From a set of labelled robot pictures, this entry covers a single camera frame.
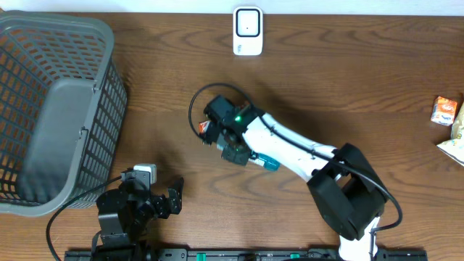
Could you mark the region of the blue liquid bottle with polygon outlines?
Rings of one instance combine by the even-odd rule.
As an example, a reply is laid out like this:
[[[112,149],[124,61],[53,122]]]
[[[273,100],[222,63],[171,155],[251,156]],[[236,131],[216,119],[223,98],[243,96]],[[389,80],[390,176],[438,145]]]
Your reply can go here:
[[[280,162],[273,159],[272,157],[259,153],[253,153],[249,158],[249,161],[273,172],[277,171],[281,165]]]

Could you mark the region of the orange Top chocolate bar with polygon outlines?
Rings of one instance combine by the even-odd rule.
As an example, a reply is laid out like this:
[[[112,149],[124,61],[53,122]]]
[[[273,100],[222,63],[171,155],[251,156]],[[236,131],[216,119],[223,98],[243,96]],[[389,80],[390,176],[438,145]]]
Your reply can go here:
[[[211,123],[212,122],[210,120],[205,120],[203,122],[200,122],[199,123],[199,134],[200,135],[205,134]]]

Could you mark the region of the small orange snack packet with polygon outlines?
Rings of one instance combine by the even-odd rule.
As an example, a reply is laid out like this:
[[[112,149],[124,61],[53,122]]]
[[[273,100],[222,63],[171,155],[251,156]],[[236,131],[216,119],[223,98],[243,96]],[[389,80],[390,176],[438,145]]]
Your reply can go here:
[[[450,126],[454,123],[456,109],[456,101],[438,96],[434,100],[431,122],[444,126]]]

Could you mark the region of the yellow snack bag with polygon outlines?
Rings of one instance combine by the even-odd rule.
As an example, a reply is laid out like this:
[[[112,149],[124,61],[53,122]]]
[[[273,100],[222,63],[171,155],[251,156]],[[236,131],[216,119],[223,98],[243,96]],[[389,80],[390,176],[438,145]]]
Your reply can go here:
[[[461,105],[460,111],[452,124],[450,140],[441,142],[437,147],[460,165],[464,164],[463,105]]]

